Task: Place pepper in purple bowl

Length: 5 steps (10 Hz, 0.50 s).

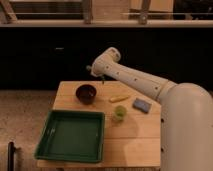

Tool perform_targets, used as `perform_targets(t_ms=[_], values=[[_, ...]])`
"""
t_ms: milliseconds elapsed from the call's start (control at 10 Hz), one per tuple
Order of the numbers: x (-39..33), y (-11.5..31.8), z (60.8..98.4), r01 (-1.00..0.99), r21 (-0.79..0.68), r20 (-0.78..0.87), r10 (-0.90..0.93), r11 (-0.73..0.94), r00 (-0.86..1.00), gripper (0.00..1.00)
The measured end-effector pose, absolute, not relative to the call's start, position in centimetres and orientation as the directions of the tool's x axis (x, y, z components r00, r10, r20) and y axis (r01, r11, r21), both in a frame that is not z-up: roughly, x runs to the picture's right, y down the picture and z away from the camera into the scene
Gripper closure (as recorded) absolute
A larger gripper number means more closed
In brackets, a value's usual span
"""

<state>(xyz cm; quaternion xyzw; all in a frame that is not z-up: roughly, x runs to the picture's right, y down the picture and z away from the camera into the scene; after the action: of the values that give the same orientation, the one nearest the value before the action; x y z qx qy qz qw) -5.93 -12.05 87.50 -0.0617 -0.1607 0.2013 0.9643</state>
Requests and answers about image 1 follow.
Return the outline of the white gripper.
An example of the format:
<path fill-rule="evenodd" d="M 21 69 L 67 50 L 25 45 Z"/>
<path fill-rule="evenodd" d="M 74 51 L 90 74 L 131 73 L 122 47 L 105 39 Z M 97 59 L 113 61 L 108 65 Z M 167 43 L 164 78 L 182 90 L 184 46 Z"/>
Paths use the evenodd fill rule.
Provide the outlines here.
<path fill-rule="evenodd" d="M 104 75 L 103 64 L 100 62 L 94 61 L 91 65 L 87 65 L 86 70 L 94 77 L 102 77 Z"/>

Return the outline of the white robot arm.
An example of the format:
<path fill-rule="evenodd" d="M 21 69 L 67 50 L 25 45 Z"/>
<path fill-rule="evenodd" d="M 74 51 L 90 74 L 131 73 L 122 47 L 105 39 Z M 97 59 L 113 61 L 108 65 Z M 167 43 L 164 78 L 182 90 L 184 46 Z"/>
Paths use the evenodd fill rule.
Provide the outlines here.
<path fill-rule="evenodd" d="M 110 76 L 161 105 L 161 171 L 213 171 L 213 97 L 194 83 L 171 80 L 123 66 L 110 47 L 91 65 L 95 77 Z"/>

